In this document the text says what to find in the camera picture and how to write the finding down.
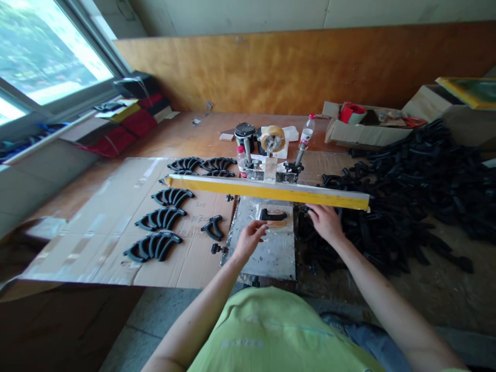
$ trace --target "metal plate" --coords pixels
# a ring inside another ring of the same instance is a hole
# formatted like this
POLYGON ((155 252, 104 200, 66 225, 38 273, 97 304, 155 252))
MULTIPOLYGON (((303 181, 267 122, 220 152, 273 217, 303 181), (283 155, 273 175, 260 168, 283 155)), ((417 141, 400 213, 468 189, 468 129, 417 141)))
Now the metal plate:
MULTIPOLYGON (((288 214, 293 225, 293 207, 288 201, 267 200, 241 196, 238 208, 232 220, 227 238, 229 252, 222 257, 221 264, 226 263, 236 249, 242 229, 256 218, 257 205, 277 205, 288 214)), ((296 280, 295 232, 268 230, 265 241, 259 243, 248 263, 241 270, 244 274, 267 276, 279 280, 296 280)))

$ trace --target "wooden workbench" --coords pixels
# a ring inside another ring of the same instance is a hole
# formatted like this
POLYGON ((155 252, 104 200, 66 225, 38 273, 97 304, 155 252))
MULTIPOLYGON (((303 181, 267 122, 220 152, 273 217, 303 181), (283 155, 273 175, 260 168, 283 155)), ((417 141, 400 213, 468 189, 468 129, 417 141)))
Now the wooden workbench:
MULTIPOLYGON (((172 120, 160 123, 147 138, 139 140, 119 158, 99 161, 48 201, 30 219, 47 215, 72 219, 126 157, 235 157, 236 143, 220 141, 222 131, 232 129, 244 121, 257 128, 268 125, 296 126, 301 131, 306 120, 304 116, 217 113, 204 116, 200 113, 181 113, 172 120), (194 118, 200 119, 201 123, 194 126, 194 118)), ((347 151, 324 143, 327 124, 327 120, 316 122, 310 152, 303 159, 305 171, 300 179, 305 183, 315 184, 319 181, 320 173, 323 172, 321 164, 334 158, 344 159, 344 156, 336 157, 328 153, 343 154, 347 151)), ((297 152, 297 143, 291 143, 288 159, 294 160, 297 152)), ((393 278, 393 285, 434 325, 495 336, 496 282, 493 280, 493 273, 496 272, 496 247, 488 243, 472 242, 456 227, 438 222, 436 225, 437 233, 452 246, 455 254, 465 255, 473 260, 475 274, 464 274, 426 250, 426 256, 432 265, 423 267, 411 260, 412 273, 393 278)), ((302 265, 303 250, 304 247, 297 245, 297 293, 366 306, 347 271, 327 276, 319 270, 314 275, 302 265)))

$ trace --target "yellow frame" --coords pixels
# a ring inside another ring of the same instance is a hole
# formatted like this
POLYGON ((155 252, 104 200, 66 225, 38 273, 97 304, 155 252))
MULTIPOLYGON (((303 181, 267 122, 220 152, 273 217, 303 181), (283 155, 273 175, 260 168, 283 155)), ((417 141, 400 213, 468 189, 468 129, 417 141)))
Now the yellow frame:
POLYGON ((292 183, 270 184, 243 178, 184 176, 170 174, 163 179, 170 188, 202 190, 220 194, 312 203, 332 207, 368 210, 369 195, 292 183))
POLYGON ((477 81, 494 81, 496 79, 489 77, 438 77, 436 83, 445 88, 453 96, 460 101, 466 103, 471 109, 474 110, 496 110, 496 103, 481 101, 470 95, 465 89, 460 89, 459 85, 455 83, 456 80, 477 80, 477 81))

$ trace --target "plastic bottle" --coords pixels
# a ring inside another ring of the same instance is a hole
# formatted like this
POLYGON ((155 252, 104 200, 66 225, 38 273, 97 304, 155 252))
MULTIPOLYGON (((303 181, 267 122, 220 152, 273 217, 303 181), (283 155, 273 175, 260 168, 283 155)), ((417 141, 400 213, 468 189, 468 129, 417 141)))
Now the plastic bottle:
POLYGON ((241 178, 246 178, 246 153, 244 152, 244 146, 236 147, 238 152, 238 168, 241 178))
POLYGON ((308 121, 306 122, 306 125, 301 132, 300 145, 304 143, 305 146, 308 147, 308 142, 310 142, 310 138, 312 138, 312 134, 314 134, 314 130, 315 130, 315 114, 310 114, 308 116, 308 121))

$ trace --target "wooden wall panel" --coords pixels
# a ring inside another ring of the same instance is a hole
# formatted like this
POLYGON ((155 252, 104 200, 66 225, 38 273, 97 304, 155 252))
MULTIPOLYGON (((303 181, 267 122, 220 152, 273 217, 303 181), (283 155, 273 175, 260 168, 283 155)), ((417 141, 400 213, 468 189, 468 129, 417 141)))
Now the wooden wall panel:
POLYGON ((496 22, 119 40, 178 111, 304 115, 324 100, 401 108, 439 76, 496 64, 496 22))

